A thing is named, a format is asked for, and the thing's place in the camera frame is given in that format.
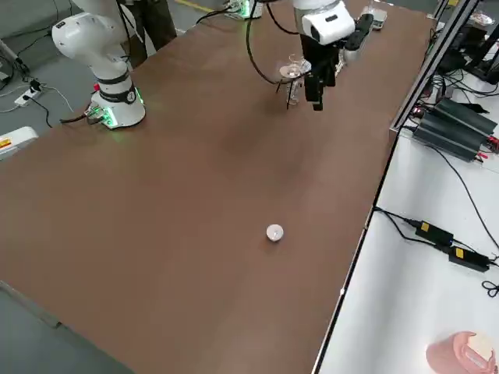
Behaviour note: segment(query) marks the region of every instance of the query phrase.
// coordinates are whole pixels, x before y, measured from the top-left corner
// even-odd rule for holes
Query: person's leg
[[[133,18],[135,18],[136,30],[137,33],[139,34],[140,39],[145,41],[145,31],[144,31],[143,17],[142,17],[143,13],[142,13],[142,7],[140,6],[141,2],[145,1],[141,0],[139,2],[134,2],[133,5],[127,5],[126,7],[132,13]],[[133,35],[130,38],[130,41],[132,43],[131,48],[129,45],[127,45],[127,48],[129,48],[127,51],[132,52],[132,55],[130,56],[130,63],[134,68],[142,64],[147,59],[146,49],[143,46],[143,44],[140,42],[140,39],[136,35]]]
[[[176,38],[177,32],[167,0],[140,0],[143,26],[157,51]]]

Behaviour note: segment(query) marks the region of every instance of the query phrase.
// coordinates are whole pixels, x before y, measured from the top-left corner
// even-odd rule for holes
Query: power adapter
[[[416,235],[436,244],[439,247],[450,247],[454,241],[453,234],[442,230],[429,222],[410,220],[408,218],[405,218],[404,221],[416,229]]]
[[[33,88],[33,90],[35,91],[41,92],[41,83],[35,79],[31,80],[30,87]]]
[[[490,259],[479,253],[453,246],[449,250],[449,261],[485,273],[490,269]]]

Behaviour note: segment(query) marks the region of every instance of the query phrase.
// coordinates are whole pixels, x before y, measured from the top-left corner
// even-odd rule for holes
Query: black device
[[[465,25],[452,44],[453,48],[464,51],[470,58],[480,52],[480,46],[485,41],[487,30],[473,25]]]
[[[494,133],[497,123],[477,114],[465,105],[444,98],[435,105],[432,113],[437,117],[456,122],[483,136],[483,141]]]
[[[421,238],[425,238],[436,245],[442,245],[444,247],[450,247],[452,245],[452,241],[454,240],[453,234],[442,230],[437,226],[433,226],[426,221],[420,222],[419,227],[416,228],[416,235]]]
[[[439,74],[445,75],[455,70],[464,69],[466,67],[466,59],[460,51],[450,49],[445,52],[442,61],[437,67]]]
[[[490,269],[490,259],[479,253],[462,247],[451,247],[448,253],[449,261],[485,273]]]
[[[336,86],[336,65],[339,62],[339,46],[322,45],[313,38],[300,34],[303,58],[312,65],[305,75],[305,98],[311,102],[314,111],[322,111],[324,87]]]
[[[484,141],[484,136],[475,130],[431,113],[425,113],[421,118],[413,136],[465,161],[475,160]]]

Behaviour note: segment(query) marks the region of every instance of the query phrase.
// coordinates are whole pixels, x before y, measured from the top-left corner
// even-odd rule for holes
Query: black cable
[[[420,107],[434,107],[436,104],[427,103],[422,98],[419,98],[416,102]]]
[[[460,244],[460,245],[463,245],[465,246],[467,249],[469,249],[471,252],[474,252],[474,253],[478,253],[475,249],[473,249],[472,247],[470,247],[469,245],[463,243],[463,242],[460,242],[459,240],[452,240],[454,243],[457,243],[457,244]]]
[[[274,13],[272,12],[271,5],[269,3],[267,3],[266,6],[267,6],[268,14],[271,15],[271,18],[274,21],[275,26],[277,26],[279,28],[279,30],[284,31],[285,33],[287,33],[289,35],[299,35],[299,32],[289,31],[289,30],[286,30],[283,26],[281,26],[281,24],[274,17]]]
[[[391,223],[395,226],[395,228],[397,229],[398,233],[400,234],[400,236],[402,236],[405,240],[407,240],[408,242],[416,242],[416,243],[422,243],[422,244],[426,244],[426,245],[429,245],[430,247],[432,248],[436,248],[436,249],[439,249],[434,243],[431,243],[431,242],[427,242],[425,240],[420,240],[420,239],[416,239],[416,238],[410,238],[408,236],[405,236],[404,233],[402,232],[402,230],[400,229],[400,227],[397,225],[397,223],[395,222],[395,220],[391,217],[391,216],[394,216],[394,217],[397,217],[397,218],[400,218],[402,220],[405,220],[404,217],[401,217],[395,213],[390,213],[386,210],[383,210],[377,206],[374,207],[374,211],[375,212],[381,212],[382,214],[384,214],[385,216],[387,216],[387,218],[391,221]]]
[[[86,115],[79,115],[78,117],[71,118],[71,119],[59,119],[59,122],[61,122],[62,124],[73,123],[73,122],[78,122],[79,120],[84,119],[84,118],[86,118]]]
[[[261,70],[260,68],[258,67],[258,65],[255,63],[255,59],[253,58],[253,53],[251,51],[251,45],[250,45],[250,34],[251,34],[251,23],[253,21],[253,16],[255,15],[255,9],[257,8],[257,2],[253,2],[253,6],[251,7],[251,13],[249,15],[249,20],[248,20],[248,24],[246,26],[246,51],[248,52],[248,57],[251,61],[251,65],[253,65],[253,67],[255,68],[255,70],[257,71],[258,75],[261,76],[263,79],[265,79],[267,82],[269,82],[270,84],[279,84],[279,82],[276,82],[274,80],[272,80],[271,78],[269,78],[268,76],[266,76]]]
[[[452,74],[454,74],[453,72],[449,73],[449,74],[445,74],[444,77],[445,77],[445,79],[449,80],[451,82],[451,84],[455,85],[455,88],[457,90],[460,90],[463,93],[469,92],[478,98],[499,96],[499,93],[496,93],[497,88],[499,88],[499,83],[496,83],[495,87],[490,91],[478,91],[478,90],[475,90],[472,87],[470,87],[467,84],[462,82],[465,78],[465,75],[464,75],[464,72],[462,71],[462,69],[456,70],[456,72],[461,73],[461,78],[455,78],[454,76],[452,76]]]
[[[494,256],[493,259],[490,259],[490,265],[494,265],[495,267],[499,267],[499,264],[496,263],[496,261],[499,259],[499,256],[498,255],[492,255]]]
[[[119,18],[121,18],[121,20],[123,22],[123,27],[125,27],[126,40],[128,41],[128,55],[126,56],[126,61],[128,62],[128,61],[130,61],[130,59],[132,57],[132,39],[130,37],[128,27],[126,27],[126,21],[125,21],[124,15],[123,15],[123,9],[119,4],[119,0],[115,0],[115,1],[116,1],[116,5],[118,6]]]
[[[21,75],[21,78],[23,79],[23,82],[27,83],[27,82],[29,82],[29,79],[36,80],[36,78],[32,77],[29,74],[29,71],[30,71],[29,68],[27,66],[25,66],[24,63],[20,59],[19,59],[21,61],[20,63],[19,63],[19,61],[10,61],[1,52],[0,52],[0,58],[7,65],[9,65],[12,68],[11,75],[6,82],[6,85],[4,85],[3,87],[0,87],[0,90],[2,90],[5,86],[7,86],[9,84],[9,82],[12,82],[14,75],[15,75],[15,72],[19,72],[19,74]]]
[[[482,215],[478,211],[478,208],[476,207],[475,201],[473,200],[473,197],[471,196],[471,193],[469,192],[468,186],[466,185],[466,183],[465,183],[464,179],[462,178],[462,176],[459,174],[459,172],[456,170],[456,168],[451,164],[451,162],[446,158],[446,156],[444,156],[444,154],[442,152],[440,152],[437,148],[434,148],[432,146],[427,146],[427,147],[431,148],[432,150],[434,150],[435,152],[437,152],[438,154],[440,154],[442,156],[442,158],[445,160],[445,162],[447,163],[447,165],[458,176],[459,180],[462,183],[462,186],[465,188],[466,194],[469,197],[469,201],[471,202],[471,204],[473,205],[473,208],[475,209],[476,216],[480,219],[480,222],[482,223],[482,226],[485,229],[485,232],[487,233],[487,235],[489,235],[490,240],[495,244],[496,248],[499,250],[499,244],[496,242],[496,239],[490,233],[489,228],[485,224],[485,221],[483,220]]]
[[[438,74],[433,74],[433,75],[432,75],[432,77],[431,77],[432,82],[433,82],[434,80],[436,80],[436,79],[438,79],[438,80],[440,81],[440,82],[438,82],[438,83],[445,83],[445,79],[444,79],[444,77],[443,77],[443,76],[440,76],[440,75],[438,75]]]
[[[26,50],[28,50],[29,48],[33,47],[38,41],[41,41],[44,37],[48,37],[50,36],[49,34],[45,34],[41,37],[37,37],[34,41],[32,41],[30,44],[28,44],[26,47],[24,47],[23,49],[21,49],[19,52],[17,52],[17,55],[20,55],[21,53],[25,52]]]
[[[463,95],[465,95],[466,100],[467,100],[470,104],[473,104],[473,103],[471,102],[471,100],[469,99],[468,95],[466,94],[466,91],[462,91],[462,94],[463,94]]]
[[[437,41],[438,34],[442,31],[442,29],[435,31],[433,28],[430,29],[430,39],[428,40],[428,47],[426,48],[426,52],[424,54],[424,59],[423,62],[421,63],[421,66],[423,66],[426,58],[428,57],[428,54],[431,51],[431,48],[435,44],[435,41]]]
[[[419,123],[418,123],[418,122],[416,122],[416,121],[414,121],[412,118],[408,117],[407,119],[408,119],[410,122],[412,122],[414,125],[416,125],[416,127],[417,127],[417,126],[419,126]]]
[[[425,108],[427,111],[432,111],[435,104],[424,103],[423,101],[416,103],[418,107]]]
[[[8,37],[6,37],[5,39],[13,39],[14,37],[23,37],[25,35],[29,35],[29,34],[35,34],[35,33],[39,33],[41,31],[47,31],[47,29],[50,29],[51,26],[46,26],[46,27],[43,27],[41,29],[36,29],[36,30],[30,30],[30,31],[23,31],[22,33],[18,33],[18,34],[13,34],[13,35],[9,35]]]
[[[457,78],[456,76],[454,76],[454,74],[457,73],[457,72],[461,73],[461,78]],[[461,83],[464,80],[464,78],[465,78],[465,74],[462,71],[462,69],[457,69],[454,72],[448,72],[447,74],[444,74],[442,77],[447,78],[449,80],[455,79],[456,83]]]
[[[490,298],[495,298],[497,294],[499,294],[499,286],[492,282],[489,282],[488,280],[482,282],[482,287],[487,290],[487,294]]]
[[[54,3],[54,7],[55,7],[55,24],[57,25],[59,23],[59,8],[58,8],[57,2],[55,2],[55,0],[52,0],[52,2]]]
[[[40,108],[42,108],[45,111],[45,123],[47,124],[48,127],[52,128],[52,125],[48,123],[48,116],[50,115],[48,109],[44,107],[42,104],[40,104],[38,101],[34,100],[32,97],[30,97],[30,100],[32,100],[36,105],[38,105]]]
[[[210,17],[213,17],[213,16],[218,16],[219,14],[226,14],[226,13],[233,13],[233,12],[229,12],[228,10],[230,9],[231,7],[228,6],[227,8],[224,8],[222,10],[214,10],[213,12],[209,12],[207,14],[205,14],[204,16],[202,16],[201,18],[199,18],[197,21],[196,21],[196,25],[198,23],[200,23],[203,19],[206,19],[206,18],[210,18]]]

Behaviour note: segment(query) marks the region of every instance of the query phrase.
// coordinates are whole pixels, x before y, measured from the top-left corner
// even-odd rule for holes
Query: metal frame
[[[451,18],[445,24],[444,29],[442,29],[441,35],[431,48],[428,56],[426,56],[416,81],[412,85],[411,90],[405,97],[402,106],[391,123],[391,129],[400,129],[405,124],[428,80],[435,73],[435,70],[451,46],[456,34],[459,32],[461,27],[468,22],[469,17],[472,15],[479,1],[480,0],[461,0],[455,7]]]
[[[440,20],[440,17],[442,17],[442,14],[444,14],[445,7],[448,5],[449,0],[440,0],[435,11],[434,11],[434,18],[437,20]]]

